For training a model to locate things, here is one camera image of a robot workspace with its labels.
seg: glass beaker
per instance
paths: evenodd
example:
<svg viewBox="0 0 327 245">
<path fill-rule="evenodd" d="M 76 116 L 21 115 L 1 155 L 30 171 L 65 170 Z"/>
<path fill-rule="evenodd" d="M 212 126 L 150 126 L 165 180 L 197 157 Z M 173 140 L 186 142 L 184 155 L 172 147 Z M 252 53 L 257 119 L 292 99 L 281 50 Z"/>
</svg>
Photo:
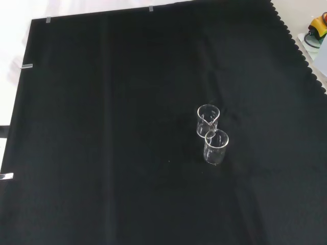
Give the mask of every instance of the glass beaker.
<svg viewBox="0 0 327 245">
<path fill-rule="evenodd" d="M 211 129 L 205 135 L 203 156 L 210 164 L 220 164 L 225 156 L 228 135 L 220 129 Z"/>
<path fill-rule="evenodd" d="M 210 129 L 216 129 L 220 111 L 216 106 L 203 105 L 198 109 L 198 125 L 196 132 L 202 138 Z"/>
</svg>

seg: black fabric backdrop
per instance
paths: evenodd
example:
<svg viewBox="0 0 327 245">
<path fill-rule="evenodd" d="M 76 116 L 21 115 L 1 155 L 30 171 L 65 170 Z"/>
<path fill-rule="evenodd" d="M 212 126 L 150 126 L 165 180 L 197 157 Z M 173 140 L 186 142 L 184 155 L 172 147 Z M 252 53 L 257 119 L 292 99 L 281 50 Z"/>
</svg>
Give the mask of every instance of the black fabric backdrop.
<svg viewBox="0 0 327 245">
<path fill-rule="evenodd" d="M 288 33 L 266 0 L 33 20 L 1 244 L 326 244 L 327 101 Z"/>
</svg>

